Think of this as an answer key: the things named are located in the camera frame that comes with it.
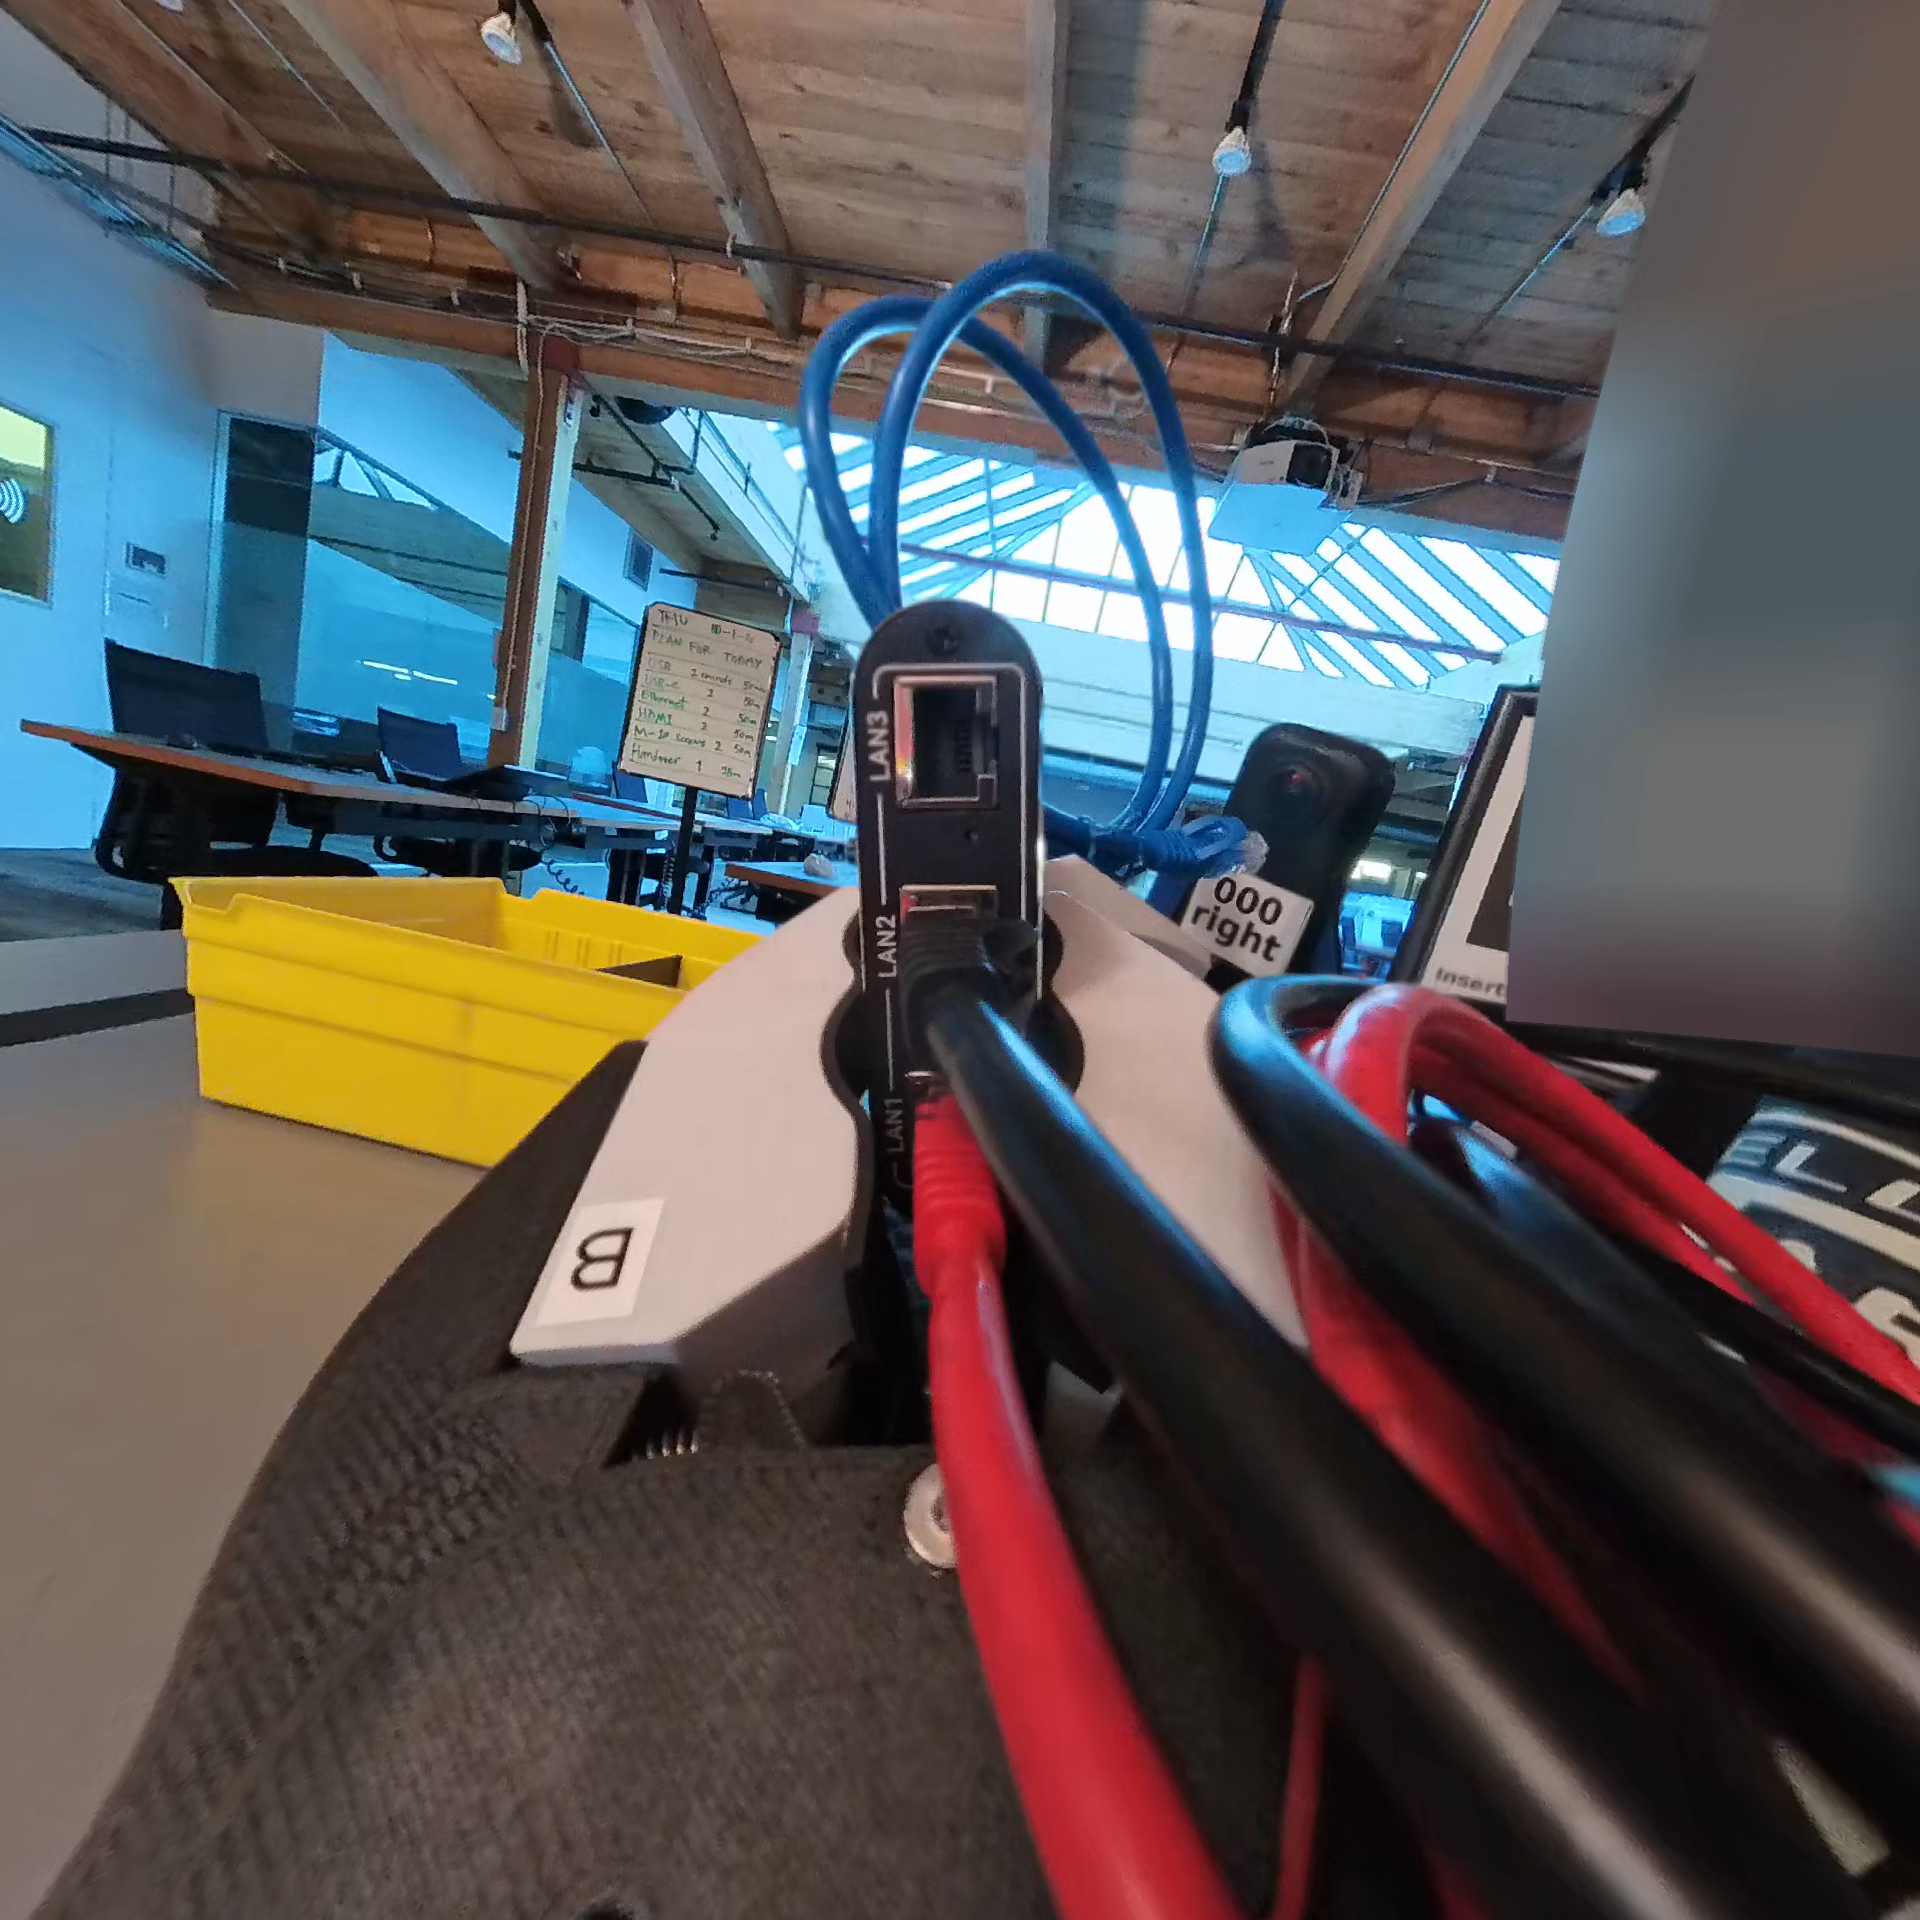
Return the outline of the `wooden office desk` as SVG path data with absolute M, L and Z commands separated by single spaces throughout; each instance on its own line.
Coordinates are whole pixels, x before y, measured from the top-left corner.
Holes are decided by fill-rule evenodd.
M 113 773 L 97 829 L 97 863 L 120 877 L 369 874 L 365 859 L 329 851 L 362 836 L 378 851 L 456 847 L 449 874 L 497 877 L 513 847 L 608 847 L 621 824 L 585 803 L 558 797 L 485 800 L 242 752 L 218 752 L 178 736 L 133 736 L 22 723 L 24 736 L 70 746 Z

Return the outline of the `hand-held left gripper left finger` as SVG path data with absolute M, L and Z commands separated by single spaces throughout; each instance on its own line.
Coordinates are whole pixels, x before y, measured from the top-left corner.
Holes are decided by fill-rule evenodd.
M 834 1052 L 858 1003 L 855 916 L 855 890 L 829 893 L 654 1028 L 515 1360 L 826 1378 L 845 1358 L 873 1186 L 871 1125 Z

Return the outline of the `yellow plastic bin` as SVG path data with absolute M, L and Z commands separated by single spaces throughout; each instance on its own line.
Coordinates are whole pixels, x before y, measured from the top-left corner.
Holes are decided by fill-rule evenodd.
M 761 938 L 470 877 L 182 877 L 199 1091 L 490 1167 Z

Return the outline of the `framed wall picture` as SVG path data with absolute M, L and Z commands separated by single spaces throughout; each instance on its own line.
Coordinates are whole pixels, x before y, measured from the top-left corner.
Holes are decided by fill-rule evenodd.
M 2 404 L 2 592 L 49 603 L 56 579 L 57 434 Z

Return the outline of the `black ethernet port panel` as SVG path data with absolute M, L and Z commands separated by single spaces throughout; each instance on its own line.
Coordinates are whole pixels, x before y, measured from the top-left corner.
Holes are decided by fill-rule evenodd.
M 858 863 L 858 1083 L 871 1134 L 878 1267 L 850 1284 L 871 1344 L 878 1437 L 928 1434 L 927 1317 L 897 1227 L 910 1220 L 928 1050 L 906 1021 L 906 933 L 959 924 L 998 1008 L 1030 1024 L 1042 992 L 1040 670 L 1017 628 L 967 600 L 878 624 L 855 666 L 850 773 Z

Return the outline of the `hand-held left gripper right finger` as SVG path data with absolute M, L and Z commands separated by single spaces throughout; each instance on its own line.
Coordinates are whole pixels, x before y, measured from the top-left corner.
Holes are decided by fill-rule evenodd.
M 1136 1178 L 1294 1346 L 1307 1342 L 1271 1186 L 1209 1062 L 1206 955 L 1085 858 L 1046 866 L 1051 989 L 1085 1050 L 1077 1101 Z

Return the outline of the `ceiling projector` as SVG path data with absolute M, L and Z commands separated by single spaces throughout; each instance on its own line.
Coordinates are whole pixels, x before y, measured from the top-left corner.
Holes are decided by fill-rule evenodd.
M 1261 422 L 1229 469 L 1208 538 L 1271 556 L 1310 556 L 1361 504 L 1361 445 L 1307 415 Z

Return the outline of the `person's black printed sweater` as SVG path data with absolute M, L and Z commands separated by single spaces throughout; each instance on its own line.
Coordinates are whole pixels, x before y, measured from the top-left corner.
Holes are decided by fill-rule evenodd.
M 1802 1052 L 1775 1076 L 1631 1069 L 1618 1110 L 1919 1360 L 1917 1062 Z

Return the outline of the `handwritten whiteboard on stand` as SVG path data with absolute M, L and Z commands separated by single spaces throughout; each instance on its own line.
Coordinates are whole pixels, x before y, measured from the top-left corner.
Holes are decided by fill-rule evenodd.
M 755 792 L 782 650 L 778 632 L 670 603 L 653 603 L 640 624 L 614 767 L 682 790 L 664 871 L 673 915 L 685 908 L 699 795 Z

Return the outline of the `instruction board on stand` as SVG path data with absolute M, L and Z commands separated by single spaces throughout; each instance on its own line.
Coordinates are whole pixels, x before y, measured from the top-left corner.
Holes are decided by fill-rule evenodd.
M 1504 1019 L 1520 807 L 1542 691 L 1503 687 L 1467 756 L 1389 979 Z

